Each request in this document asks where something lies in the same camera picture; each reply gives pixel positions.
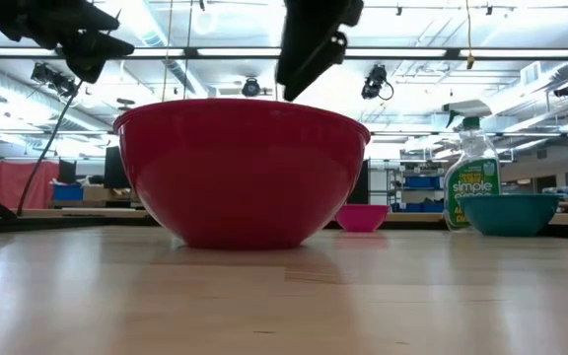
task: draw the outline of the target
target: wooden table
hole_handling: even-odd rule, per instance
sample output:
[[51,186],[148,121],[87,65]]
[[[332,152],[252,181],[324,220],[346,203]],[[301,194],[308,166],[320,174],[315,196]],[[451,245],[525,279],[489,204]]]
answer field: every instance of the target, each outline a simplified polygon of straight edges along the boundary
[[0,354],[568,355],[568,240],[322,232],[305,246],[0,235]]

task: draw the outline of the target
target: teal bowl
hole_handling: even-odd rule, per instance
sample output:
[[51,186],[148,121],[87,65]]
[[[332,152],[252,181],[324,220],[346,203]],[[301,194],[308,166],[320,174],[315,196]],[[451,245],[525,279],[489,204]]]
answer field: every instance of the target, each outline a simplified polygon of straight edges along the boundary
[[465,218],[484,236],[533,237],[553,218],[555,194],[476,195],[458,198]]

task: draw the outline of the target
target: bowl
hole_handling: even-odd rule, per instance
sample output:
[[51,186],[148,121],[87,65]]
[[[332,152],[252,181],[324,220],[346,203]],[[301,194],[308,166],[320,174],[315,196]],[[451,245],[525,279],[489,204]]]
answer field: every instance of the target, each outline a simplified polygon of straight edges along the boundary
[[345,232],[373,233],[385,222],[388,206],[347,204],[336,214],[336,222]]
[[466,219],[484,236],[532,237],[553,218],[559,195],[503,194],[458,199]]
[[257,100],[142,106],[114,130],[149,213],[206,249],[297,247],[345,202],[370,140],[340,114]]

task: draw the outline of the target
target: pink bowl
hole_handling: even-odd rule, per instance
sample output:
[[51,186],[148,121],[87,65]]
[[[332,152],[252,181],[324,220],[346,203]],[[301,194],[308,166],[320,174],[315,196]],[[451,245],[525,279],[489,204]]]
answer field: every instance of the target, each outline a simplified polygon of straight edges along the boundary
[[143,106],[114,129],[151,215],[209,249],[297,247],[344,203],[370,140],[351,118],[254,100]]
[[372,233],[381,227],[389,212],[384,205],[348,204],[336,214],[336,222],[346,232]]

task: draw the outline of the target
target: bottle label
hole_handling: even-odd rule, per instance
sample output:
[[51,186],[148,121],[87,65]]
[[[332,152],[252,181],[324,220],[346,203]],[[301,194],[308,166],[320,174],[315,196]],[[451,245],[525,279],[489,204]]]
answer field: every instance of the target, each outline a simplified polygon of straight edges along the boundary
[[472,161],[460,166],[449,177],[447,185],[449,224],[467,227],[458,198],[462,196],[499,194],[499,165],[494,159]]

